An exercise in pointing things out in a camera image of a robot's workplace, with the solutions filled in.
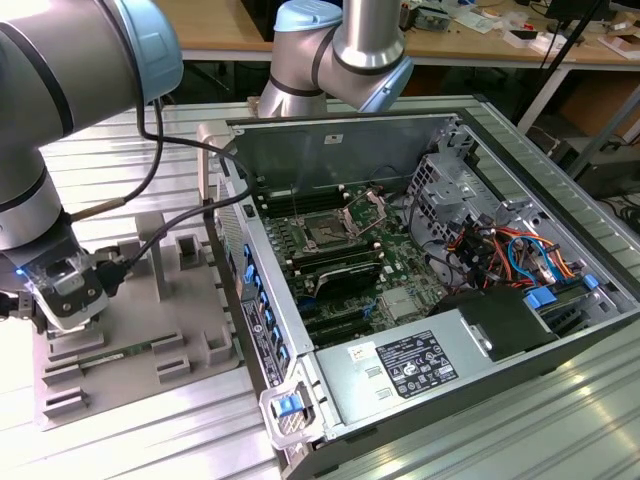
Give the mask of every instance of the blue connector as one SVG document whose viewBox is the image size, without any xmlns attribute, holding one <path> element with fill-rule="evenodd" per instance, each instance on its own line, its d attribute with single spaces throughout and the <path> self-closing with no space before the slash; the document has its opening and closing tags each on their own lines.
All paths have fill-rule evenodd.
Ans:
<svg viewBox="0 0 640 480">
<path fill-rule="evenodd" d="M 246 285 L 249 285 L 251 282 L 253 282 L 253 277 L 256 274 L 256 267 L 255 265 L 249 265 L 247 267 L 247 271 L 244 274 L 244 283 Z"/>
<path fill-rule="evenodd" d="M 273 316 L 273 312 L 271 311 L 270 308 L 265 310 L 264 317 L 266 319 L 267 328 L 269 330 L 272 330 L 273 327 L 276 326 L 276 317 Z"/>
<path fill-rule="evenodd" d="M 260 303 L 264 305 L 264 308 L 267 308 L 269 306 L 269 297 L 267 297 L 267 294 L 265 292 L 260 292 Z"/>
<path fill-rule="evenodd" d="M 282 362 L 282 366 L 286 369 L 289 365 L 289 352 L 287 352 L 287 347 L 282 345 L 278 350 L 278 357 L 280 357 L 280 361 Z"/>
<path fill-rule="evenodd" d="M 583 281 L 589 290 L 595 290 L 600 286 L 600 282 L 598 281 L 598 279 L 590 273 L 584 276 Z"/>
<path fill-rule="evenodd" d="M 274 402 L 273 409 L 275 410 L 276 416 L 282 418 L 301 412 L 304 410 L 304 404 L 300 396 L 294 394 L 282 397 L 277 402 Z"/>
<path fill-rule="evenodd" d="M 273 332 L 271 332 L 271 343 L 273 343 L 276 348 L 278 348 L 282 343 L 282 334 L 278 327 L 273 327 Z"/>
<path fill-rule="evenodd" d="M 551 293 L 551 290 L 549 290 L 548 287 L 540 287 L 535 290 L 531 290 L 526 299 L 527 302 L 529 302 L 529 305 L 535 309 L 544 307 L 545 305 L 549 305 L 550 303 L 558 300 L 556 296 Z"/>
</svg>

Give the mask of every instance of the desk leg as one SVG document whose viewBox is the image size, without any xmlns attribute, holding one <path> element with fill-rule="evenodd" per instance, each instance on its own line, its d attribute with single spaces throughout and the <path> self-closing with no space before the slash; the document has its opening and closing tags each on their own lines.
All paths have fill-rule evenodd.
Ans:
<svg viewBox="0 0 640 480">
<path fill-rule="evenodd" d="M 570 68 L 560 66 L 555 72 L 553 72 L 549 81 L 544 87 L 542 87 L 542 90 L 540 90 L 540 93 L 520 120 L 520 123 L 518 123 L 518 130 L 522 133 L 527 133 L 529 128 L 531 128 L 531 125 L 533 125 L 533 122 L 538 118 L 538 115 L 542 113 L 544 107 L 549 103 L 553 94 L 556 93 L 560 85 L 562 85 L 562 82 L 564 82 L 564 79 L 570 71 Z"/>
</svg>

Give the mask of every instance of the electronic components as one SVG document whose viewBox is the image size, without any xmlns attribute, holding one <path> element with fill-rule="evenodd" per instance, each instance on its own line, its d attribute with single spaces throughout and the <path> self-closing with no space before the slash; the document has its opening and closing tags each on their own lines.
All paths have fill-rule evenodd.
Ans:
<svg viewBox="0 0 640 480">
<path fill-rule="evenodd" d="M 387 290 L 382 293 L 381 297 L 385 309 L 394 320 L 414 315 L 420 311 L 416 300 L 409 294 L 406 287 Z"/>
<path fill-rule="evenodd" d="M 344 243 L 349 239 L 346 228 L 334 214 L 308 217 L 302 221 L 307 237 L 307 246 L 310 249 L 337 242 Z"/>
<path fill-rule="evenodd" d="M 318 347 L 422 318 L 446 294 L 379 188 L 340 191 L 353 198 L 341 208 L 324 208 L 335 205 L 332 190 L 270 197 L 262 209 L 280 268 Z M 276 211 L 293 214 L 274 218 Z"/>
</svg>

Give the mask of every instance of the wooden desk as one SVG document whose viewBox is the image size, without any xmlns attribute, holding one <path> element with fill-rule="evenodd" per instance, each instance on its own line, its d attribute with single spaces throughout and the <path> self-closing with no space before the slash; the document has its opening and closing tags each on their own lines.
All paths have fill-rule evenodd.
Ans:
<svg viewBox="0 0 640 480">
<path fill-rule="evenodd" d="M 272 43 L 264 42 L 240 0 L 155 0 L 178 33 L 185 60 L 270 61 Z M 494 7 L 502 12 L 524 11 L 536 29 L 545 30 L 548 20 L 528 7 L 506 0 Z M 448 33 L 423 30 L 407 32 L 407 54 L 417 65 L 539 68 L 543 56 L 528 48 L 514 48 L 502 33 L 480 34 L 456 22 Z M 574 47 L 553 74 L 519 124 L 529 128 L 571 70 L 640 71 L 598 42 L 597 34 Z"/>
</svg>

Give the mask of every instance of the wire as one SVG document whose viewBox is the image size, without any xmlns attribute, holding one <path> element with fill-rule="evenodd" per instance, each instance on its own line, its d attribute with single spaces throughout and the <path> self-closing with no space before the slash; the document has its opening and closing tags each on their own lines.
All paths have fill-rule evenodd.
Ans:
<svg viewBox="0 0 640 480">
<path fill-rule="evenodd" d="M 510 237 L 517 237 L 520 235 L 526 235 L 528 237 L 534 238 L 536 240 L 538 240 L 539 242 L 544 243 L 545 245 L 548 246 L 554 246 L 554 243 L 550 240 L 547 240 L 546 238 L 543 238 L 539 235 L 536 235 L 533 232 L 521 232 L 518 230 L 515 230 L 513 228 L 508 228 L 508 227 L 498 227 L 496 228 L 496 231 L 500 232 L 500 233 L 504 233 L 505 235 L 508 235 Z M 565 277 L 568 278 L 573 278 L 575 277 L 575 275 L 571 272 L 571 270 L 569 270 L 569 268 L 566 266 L 565 261 L 562 259 L 562 254 L 560 253 L 559 250 L 556 250 L 557 252 L 557 257 L 559 259 L 559 264 L 557 265 L 558 269 L 562 272 L 563 275 L 565 275 Z"/>
<path fill-rule="evenodd" d="M 433 240 L 427 240 L 426 242 L 424 242 L 422 245 L 420 245 L 420 248 L 424 248 L 430 243 L 433 243 L 434 245 L 444 245 L 445 241 L 439 238 L 434 238 Z"/>
<path fill-rule="evenodd" d="M 604 5 L 605 1 L 606 0 L 593 0 L 591 2 L 589 8 L 587 9 L 587 12 L 580 19 L 580 22 L 578 22 L 578 25 L 573 30 L 571 35 L 569 35 L 569 38 L 567 39 L 565 44 L 562 46 L 562 48 L 560 49 L 558 54 L 555 56 L 555 58 L 553 59 L 553 62 L 551 62 L 551 64 L 549 65 L 549 68 L 544 70 L 544 74 L 538 80 L 538 84 L 536 85 L 536 87 L 534 89 L 531 89 L 531 90 L 525 92 L 525 94 L 523 95 L 521 101 L 518 102 L 518 106 L 516 108 L 516 111 L 515 111 L 513 117 L 511 118 L 511 122 L 514 125 L 517 125 L 518 123 L 520 123 L 520 120 L 522 120 L 522 117 L 524 117 L 525 113 L 527 113 L 527 111 L 529 110 L 529 107 L 531 106 L 531 104 L 535 101 L 535 99 L 540 94 L 540 91 L 542 90 L 542 87 L 547 83 L 547 81 L 551 78 L 551 76 L 558 69 L 560 64 L 564 61 L 564 59 L 567 56 L 567 54 L 569 53 L 569 50 L 571 49 L 571 47 L 580 38 L 580 35 L 582 34 L 582 32 L 584 32 L 584 30 L 587 27 L 589 21 L 595 15 L 597 9 L 600 8 L 602 5 Z"/>
<path fill-rule="evenodd" d="M 209 205 L 197 207 L 187 212 L 184 212 L 181 215 L 178 215 L 177 217 L 173 218 L 169 222 L 165 223 L 158 230 L 156 230 L 156 232 L 151 236 L 151 238 L 149 238 L 149 240 L 147 240 L 145 244 L 142 245 L 142 247 L 140 247 L 140 250 L 138 250 L 138 252 L 133 257 L 125 261 L 126 267 L 130 269 L 151 249 L 151 247 L 153 247 L 153 245 L 158 243 L 171 228 L 175 227 L 179 223 L 191 217 L 195 217 L 203 213 L 211 212 L 218 208 L 223 208 L 229 205 L 233 205 L 234 203 L 238 203 L 244 200 L 255 191 L 255 189 L 257 188 L 257 181 L 255 176 L 251 173 L 251 171 L 234 155 L 229 153 L 226 147 L 218 148 L 218 147 L 214 147 L 213 145 L 196 142 L 193 140 L 188 140 L 185 138 L 164 136 L 164 129 L 163 129 L 163 126 L 161 125 L 162 115 L 157 117 L 159 121 L 158 134 L 154 135 L 152 133 L 147 132 L 145 128 L 145 117 L 144 117 L 144 90 L 142 88 L 142 79 L 140 76 L 140 69 L 138 68 L 138 63 L 136 62 L 136 59 L 135 59 L 133 47 L 131 46 L 129 39 L 126 37 L 122 29 L 120 28 L 120 25 L 118 24 L 118 21 L 115 18 L 113 12 L 106 5 L 105 0 L 95 0 L 95 1 L 98 3 L 104 16 L 107 18 L 114 32 L 118 36 L 120 43 L 122 45 L 122 48 L 125 51 L 125 55 L 127 57 L 129 67 L 131 68 L 131 71 L 134 73 L 134 80 L 136 84 L 135 85 L 136 86 L 136 123 L 137 123 L 138 132 L 140 133 L 140 136 L 145 140 L 154 141 L 156 143 L 162 143 L 162 142 L 173 143 L 176 145 L 184 145 L 187 147 L 200 148 L 202 150 L 216 153 L 221 157 L 233 162 L 236 165 L 236 167 L 239 167 L 246 174 L 247 188 L 243 192 L 233 197 L 229 197 L 224 200 L 220 200 L 218 202 L 214 202 Z"/>
<path fill-rule="evenodd" d="M 634 207 L 640 207 L 640 203 L 635 203 L 634 201 L 629 199 L 629 195 L 623 195 L 622 198 L 624 199 L 625 202 L 630 203 Z"/>
<path fill-rule="evenodd" d="M 453 270 L 454 272 L 459 273 L 460 275 L 462 275 L 463 277 L 466 277 L 467 274 L 465 273 L 464 270 L 462 270 L 460 267 L 457 267 L 456 265 L 454 265 L 453 263 L 447 261 L 447 260 L 443 260 L 441 258 L 438 258 L 434 255 L 425 255 L 425 260 L 428 262 L 429 260 L 435 260 L 438 263 L 441 263 L 442 265 L 445 265 L 447 267 L 449 267 L 451 270 Z"/>
<path fill-rule="evenodd" d="M 507 255 L 509 257 L 509 261 L 511 262 L 511 265 L 513 266 L 516 272 L 520 273 L 521 275 L 524 275 L 529 280 L 531 280 L 535 286 L 538 286 L 538 281 L 536 280 L 536 278 L 531 273 L 520 268 L 518 264 L 515 262 L 515 259 L 513 258 L 513 245 L 516 240 L 517 238 L 514 238 L 513 240 L 511 240 L 511 242 L 509 242 L 509 247 L 507 248 Z"/>
<path fill-rule="evenodd" d="M 529 5 L 529 8 L 530 8 L 531 10 L 533 10 L 534 12 L 536 12 L 538 15 L 542 15 L 542 16 L 544 17 L 544 16 L 545 16 L 545 14 L 547 13 L 547 12 L 541 12 L 540 10 L 536 10 L 536 9 L 535 9 L 535 8 L 533 8 L 533 7 L 534 7 L 534 5 L 533 5 L 533 4 Z"/>
<path fill-rule="evenodd" d="M 127 203 L 129 203 L 134 198 L 138 197 L 142 192 L 144 192 L 151 181 L 155 178 L 156 173 L 158 172 L 158 168 L 160 167 L 160 160 L 162 159 L 162 151 L 164 149 L 164 125 L 162 122 L 162 105 L 159 100 L 153 101 L 153 110 L 155 112 L 156 117 L 156 125 L 158 130 L 158 140 L 156 141 L 156 151 L 153 155 L 153 162 L 151 163 L 151 168 L 147 172 L 147 175 L 144 177 L 140 185 L 138 185 L 131 193 L 125 195 L 124 197 L 115 198 L 109 200 L 107 202 L 101 203 L 100 205 L 96 205 L 94 207 L 85 208 L 79 212 L 71 214 L 71 222 L 79 222 L 80 220 L 86 220 L 87 218 L 95 217 L 100 213 L 109 212 L 111 210 L 115 210 L 116 208 L 120 208 Z"/>
<path fill-rule="evenodd" d="M 504 268 L 507 271 L 507 280 L 512 280 L 513 275 L 511 273 L 511 267 L 509 267 L 509 262 L 507 261 L 507 257 L 504 255 L 504 252 L 502 251 L 502 246 L 498 243 L 498 240 L 496 240 L 495 237 L 493 237 L 493 244 L 496 247 L 496 253 L 500 257 L 500 260 L 502 260 L 502 264 L 504 265 Z"/>
<path fill-rule="evenodd" d="M 417 206 L 418 206 L 418 195 L 416 195 L 415 198 L 413 199 L 413 202 L 411 203 L 411 210 L 409 210 L 409 225 L 408 225 L 409 236 L 414 241 L 414 243 L 418 243 L 413 238 L 413 216 L 416 213 L 416 207 Z"/>
<path fill-rule="evenodd" d="M 404 177 L 404 175 L 402 175 L 398 169 L 396 167 L 394 167 L 393 165 L 387 163 L 386 165 L 380 165 L 378 168 L 376 168 L 373 172 L 371 172 L 369 174 L 369 183 L 373 182 L 373 177 L 375 176 L 376 173 L 381 172 L 382 170 L 384 170 L 385 168 L 388 168 L 389 170 L 391 170 L 392 172 L 394 172 L 396 175 L 398 175 L 399 177 Z"/>
<path fill-rule="evenodd" d="M 549 45 L 549 48 L 547 49 L 547 53 L 544 56 L 544 59 L 542 60 L 542 63 L 540 64 L 540 68 L 538 69 L 538 72 L 540 72 L 540 70 L 542 70 L 544 68 L 545 63 L 547 63 L 547 59 L 549 58 L 549 55 L 551 54 L 551 50 L 553 50 L 553 45 L 556 43 L 556 37 L 558 36 L 558 33 L 560 32 L 560 22 L 558 22 L 558 24 L 556 25 L 556 31 L 553 32 L 553 38 L 551 39 L 551 45 Z"/>
<path fill-rule="evenodd" d="M 531 275 L 530 273 L 528 273 L 525 270 L 521 269 L 517 265 L 517 263 L 515 262 L 515 260 L 513 258 L 513 245 L 519 239 L 520 240 L 528 240 L 529 242 L 531 242 L 531 244 L 533 246 L 535 246 L 538 250 L 540 250 L 540 253 L 542 254 L 542 258 L 544 258 L 544 261 L 547 264 L 547 267 L 549 268 L 549 271 L 554 276 L 556 281 L 566 280 L 566 274 L 561 272 L 561 271 L 558 271 L 559 268 L 556 268 L 554 263 L 551 261 L 551 259 L 549 258 L 549 255 L 547 254 L 546 250 L 540 244 L 540 241 L 537 238 L 533 238 L 533 237 L 529 237 L 529 236 L 522 235 L 522 236 L 519 236 L 519 237 L 514 237 L 511 240 L 511 242 L 509 242 L 509 249 L 508 249 L 508 251 L 509 251 L 509 261 L 511 262 L 511 265 L 513 266 L 514 269 L 516 269 L 518 272 L 522 273 L 527 278 L 533 280 L 534 284 L 537 285 L 537 283 L 535 283 L 535 278 L 533 277 L 533 275 Z"/>
</svg>

